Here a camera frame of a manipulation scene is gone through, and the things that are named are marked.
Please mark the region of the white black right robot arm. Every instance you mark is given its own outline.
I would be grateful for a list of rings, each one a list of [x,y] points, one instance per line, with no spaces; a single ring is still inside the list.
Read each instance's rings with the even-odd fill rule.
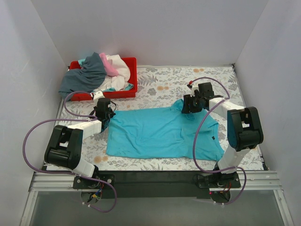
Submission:
[[[238,169],[244,156],[264,139],[258,110],[255,107],[243,107],[229,101],[229,98],[219,95],[212,97],[197,97],[185,95],[183,98],[183,114],[197,113],[203,109],[206,115],[199,124],[192,145],[192,156],[196,167],[209,174],[233,174]],[[202,169],[196,160],[196,142],[199,131],[210,113],[216,113],[227,120],[228,147],[223,157],[217,162],[214,170]]]

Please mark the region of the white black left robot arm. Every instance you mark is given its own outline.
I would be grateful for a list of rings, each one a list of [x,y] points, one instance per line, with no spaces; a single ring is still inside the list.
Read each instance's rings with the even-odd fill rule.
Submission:
[[[90,117],[97,117],[95,121],[85,121],[70,126],[55,126],[45,151],[44,161],[68,169],[75,174],[92,178],[96,168],[81,157],[82,143],[84,139],[107,129],[111,118],[115,115],[110,104],[112,101],[109,98],[98,99],[90,114]]]

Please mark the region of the turquoise t shirt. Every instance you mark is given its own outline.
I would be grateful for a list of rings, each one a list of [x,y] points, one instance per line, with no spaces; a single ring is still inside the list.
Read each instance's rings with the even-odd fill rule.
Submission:
[[[152,159],[190,158],[196,130],[207,111],[182,114],[183,100],[170,107],[116,111],[108,127],[110,156]],[[196,142],[196,159],[218,161],[224,154],[219,124],[208,116]]]

